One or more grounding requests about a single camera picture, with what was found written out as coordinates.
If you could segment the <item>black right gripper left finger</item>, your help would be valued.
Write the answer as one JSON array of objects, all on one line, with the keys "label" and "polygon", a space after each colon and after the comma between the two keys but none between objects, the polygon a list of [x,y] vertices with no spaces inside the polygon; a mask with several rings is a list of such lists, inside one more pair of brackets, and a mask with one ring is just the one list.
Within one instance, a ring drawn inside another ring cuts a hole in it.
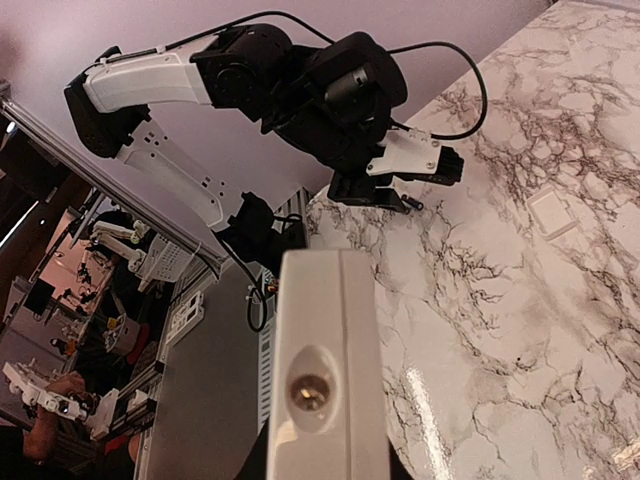
[{"label": "black right gripper left finger", "polygon": [[235,480],[265,480],[269,445],[269,425],[264,424]]}]

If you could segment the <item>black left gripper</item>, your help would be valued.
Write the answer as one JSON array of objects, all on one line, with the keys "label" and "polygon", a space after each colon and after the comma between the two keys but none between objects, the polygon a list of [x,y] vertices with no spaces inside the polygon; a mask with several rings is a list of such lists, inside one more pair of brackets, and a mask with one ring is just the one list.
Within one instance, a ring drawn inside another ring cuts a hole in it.
[{"label": "black left gripper", "polygon": [[379,186],[374,177],[366,173],[349,177],[335,172],[327,197],[337,203],[352,207],[381,208],[406,214],[408,208],[398,193],[389,186]]}]

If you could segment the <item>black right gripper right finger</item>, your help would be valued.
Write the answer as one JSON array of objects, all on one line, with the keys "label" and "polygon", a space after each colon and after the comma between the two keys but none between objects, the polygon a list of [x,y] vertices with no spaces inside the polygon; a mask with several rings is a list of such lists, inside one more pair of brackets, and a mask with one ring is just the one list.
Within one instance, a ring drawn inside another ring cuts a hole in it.
[{"label": "black right gripper right finger", "polygon": [[390,466],[390,479],[391,480],[413,480],[413,477],[406,469],[403,462],[400,460],[396,449],[391,441],[388,441],[389,446],[389,466]]}]

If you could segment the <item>white remote control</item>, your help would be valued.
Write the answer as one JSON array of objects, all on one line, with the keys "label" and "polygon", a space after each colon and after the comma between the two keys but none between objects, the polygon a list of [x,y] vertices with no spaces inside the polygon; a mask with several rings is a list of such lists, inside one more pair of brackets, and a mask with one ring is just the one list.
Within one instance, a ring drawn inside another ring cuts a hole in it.
[{"label": "white remote control", "polygon": [[283,257],[267,478],[390,476],[374,282],[366,253]]}]

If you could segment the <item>white battery cover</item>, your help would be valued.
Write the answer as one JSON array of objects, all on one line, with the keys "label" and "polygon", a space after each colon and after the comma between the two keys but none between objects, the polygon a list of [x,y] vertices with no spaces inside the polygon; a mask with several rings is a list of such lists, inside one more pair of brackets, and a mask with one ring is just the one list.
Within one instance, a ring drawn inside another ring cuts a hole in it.
[{"label": "white battery cover", "polygon": [[554,240],[579,224],[567,201],[553,187],[528,198],[525,206],[545,240]]}]

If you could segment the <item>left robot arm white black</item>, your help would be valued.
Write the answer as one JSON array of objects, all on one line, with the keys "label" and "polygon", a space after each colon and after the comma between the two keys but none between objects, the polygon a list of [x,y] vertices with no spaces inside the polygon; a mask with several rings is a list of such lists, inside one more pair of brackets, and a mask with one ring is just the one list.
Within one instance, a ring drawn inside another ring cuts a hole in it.
[{"label": "left robot arm white black", "polygon": [[270,24],[229,27],[163,52],[104,55],[64,89],[76,132],[94,155],[114,158],[156,103],[235,109],[333,173],[333,201],[400,212],[391,178],[368,173],[383,155],[391,112],[407,99],[403,74],[368,34],[324,48],[294,44]]}]

